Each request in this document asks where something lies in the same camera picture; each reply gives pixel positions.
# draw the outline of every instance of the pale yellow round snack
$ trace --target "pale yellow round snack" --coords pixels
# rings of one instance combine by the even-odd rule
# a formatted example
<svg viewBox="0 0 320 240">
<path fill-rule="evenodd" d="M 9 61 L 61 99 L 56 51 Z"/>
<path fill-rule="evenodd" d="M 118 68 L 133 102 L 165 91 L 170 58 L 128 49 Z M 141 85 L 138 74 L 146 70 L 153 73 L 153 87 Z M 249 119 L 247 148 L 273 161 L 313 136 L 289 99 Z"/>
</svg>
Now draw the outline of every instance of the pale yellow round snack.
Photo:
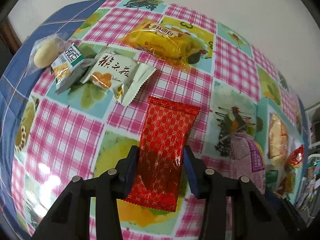
<svg viewBox="0 0 320 240">
<path fill-rule="evenodd" d="M 59 56 L 59 52 L 59 44 L 55 39 L 45 41 L 36 52 L 33 62 L 38 68 L 48 67 Z"/>
</svg>

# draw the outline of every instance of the pink checkered tablecloth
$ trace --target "pink checkered tablecloth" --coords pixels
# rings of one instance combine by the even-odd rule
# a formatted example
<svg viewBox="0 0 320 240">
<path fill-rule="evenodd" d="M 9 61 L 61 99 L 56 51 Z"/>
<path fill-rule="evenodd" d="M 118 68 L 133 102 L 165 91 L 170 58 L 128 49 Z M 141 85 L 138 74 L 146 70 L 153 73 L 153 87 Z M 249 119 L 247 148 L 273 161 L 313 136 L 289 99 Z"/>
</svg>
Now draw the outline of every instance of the pink checkered tablecloth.
<svg viewBox="0 0 320 240">
<path fill-rule="evenodd" d="M 188 32 L 203 44 L 203 54 L 191 65 L 189 73 L 119 43 L 118 39 L 144 17 L 159 23 L 164 17 L 166 22 L 172 19 L 173 25 L 177 22 L 173 27 Z M 78 29 L 70 39 L 83 54 L 97 53 L 103 46 L 109 46 L 116 53 L 153 65 L 156 72 L 127 107 L 108 92 L 98 94 L 89 84 L 56 95 L 54 76 L 49 69 L 43 72 L 29 98 L 34 107 L 26 108 L 21 121 L 26 143 L 21 151 L 15 152 L 12 169 L 12 198 L 29 234 L 34 233 L 42 219 L 43 209 L 46 212 L 50 208 L 73 176 L 94 177 L 101 167 L 120 159 L 117 153 L 126 149 L 126 143 L 131 145 L 139 140 L 149 95 L 200 107 L 188 144 L 207 167 L 224 176 L 229 176 L 230 160 L 203 152 L 212 140 L 212 130 L 220 129 L 214 124 L 217 116 L 212 106 L 217 103 L 223 107 L 223 102 L 212 98 L 215 81 L 224 87 L 226 100 L 241 94 L 248 98 L 246 106 L 256 108 L 264 97 L 257 68 L 260 66 L 280 91 L 281 110 L 295 124 L 299 99 L 294 90 L 290 88 L 288 92 L 281 86 L 275 67 L 257 48 L 250 44 L 235 45 L 239 41 L 234 40 L 237 36 L 220 30 L 221 24 L 214 19 L 160 0 L 106 0 L 90 19 L 89 27 Z M 175 214 L 150 211 L 147 222 L 137 215 L 121 216 L 124 240 L 196 239 L 202 226 L 204 200 L 197 200 L 187 189 L 181 201 Z M 129 214 L 140 212 L 134 209 L 137 206 L 128 208 L 133 208 L 128 210 Z M 227 210 L 230 214 L 229 201 Z M 229 218 L 227 230 L 232 226 Z M 95 211 L 91 211 L 91 240 L 96 239 L 95 228 Z"/>
</svg>

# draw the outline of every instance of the purple label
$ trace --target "purple label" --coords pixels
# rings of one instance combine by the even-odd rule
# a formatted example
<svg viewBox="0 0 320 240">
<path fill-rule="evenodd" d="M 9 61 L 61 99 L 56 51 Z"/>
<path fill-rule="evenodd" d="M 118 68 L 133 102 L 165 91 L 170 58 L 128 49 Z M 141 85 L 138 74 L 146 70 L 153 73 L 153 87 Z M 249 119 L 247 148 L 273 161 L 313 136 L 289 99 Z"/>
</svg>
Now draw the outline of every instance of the purple label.
<svg viewBox="0 0 320 240">
<path fill-rule="evenodd" d="M 259 149 L 252 141 L 248 140 L 248 145 L 251 153 L 251 171 L 257 172 L 264 170 Z"/>
</svg>

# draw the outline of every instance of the white wall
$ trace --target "white wall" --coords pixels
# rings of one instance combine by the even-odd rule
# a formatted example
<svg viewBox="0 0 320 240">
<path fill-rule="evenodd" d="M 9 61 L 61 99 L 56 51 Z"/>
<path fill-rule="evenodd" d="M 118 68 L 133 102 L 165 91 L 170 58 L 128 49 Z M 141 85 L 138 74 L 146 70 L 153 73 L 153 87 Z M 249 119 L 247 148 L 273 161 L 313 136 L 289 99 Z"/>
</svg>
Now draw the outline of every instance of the white wall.
<svg viewBox="0 0 320 240">
<path fill-rule="evenodd" d="M 24 41 L 61 7 L 83 0 L 20 0 L 9 19 Z M 304 106 L 320 101 L 320 30 L 300 0 L 165 0 L 222 22 L 280 69 Z"/>
</svg>

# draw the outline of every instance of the red wrapper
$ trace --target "red wrapper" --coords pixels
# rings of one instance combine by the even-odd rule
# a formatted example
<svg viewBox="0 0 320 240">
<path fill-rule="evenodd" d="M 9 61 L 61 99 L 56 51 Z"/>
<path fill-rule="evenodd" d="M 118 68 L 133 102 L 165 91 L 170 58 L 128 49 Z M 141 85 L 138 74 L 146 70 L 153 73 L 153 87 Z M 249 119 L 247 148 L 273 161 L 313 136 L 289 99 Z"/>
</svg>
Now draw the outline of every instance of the red wrapper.
<svg viewBox="0 0 320 240">
<path fill-rule="evenodd" d="M 294 150 L 288 160 L 287 160 L 287 165 L 291 169 L 297 169 L 301 167 L 303 163 L 303 158 L 304 158 L 304 151 L 303 151 L 303 145 L 301 145 L 298 149 Z"/>
<path fill-rule="evenodd" d="M 183 146 L 200 108 L 151 96 L 148 104 L 136 177 L 125 200 L 175 212 Z"/>
</svg>

